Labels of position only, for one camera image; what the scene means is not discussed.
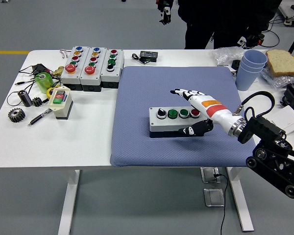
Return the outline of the person's right hand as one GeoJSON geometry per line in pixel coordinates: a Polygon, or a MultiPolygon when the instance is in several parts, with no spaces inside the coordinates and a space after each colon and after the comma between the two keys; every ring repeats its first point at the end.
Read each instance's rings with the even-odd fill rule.
{"type": "Polygon", "coordinates": [[[171,22],[171,8],[173,5],[173,0],[157,0],[156,4],[162,17],[160,22],[163,25],[169,24],[171,22]]]}

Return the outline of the person's left hand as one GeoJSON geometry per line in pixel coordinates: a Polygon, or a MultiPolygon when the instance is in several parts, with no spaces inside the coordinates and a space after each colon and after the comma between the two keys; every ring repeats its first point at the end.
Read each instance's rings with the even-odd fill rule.
{"type": "Polygon", "coordinates": [[[242,36],[237,44],[244,49],[251,49],[255,46],[261,45],[264,41],[264,37],[265,36],[262,33],[257,35],[251,34],[247,37],[242,36]]]}

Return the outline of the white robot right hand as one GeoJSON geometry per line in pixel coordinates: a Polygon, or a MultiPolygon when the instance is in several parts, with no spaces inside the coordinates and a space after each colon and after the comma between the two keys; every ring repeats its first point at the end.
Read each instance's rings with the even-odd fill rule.
{"type": "Polygon", "coordinates": [[[239,124],[238,120],[242,118],[241,116],[232,115],[231,111],[219,101],[199,91],[175,89],[171,90],[171,93],[185,98],[202,115],[210,119],[213,124],[219,124],[225,133],[229,136],[234,136],[235,129],[239,124]]]}

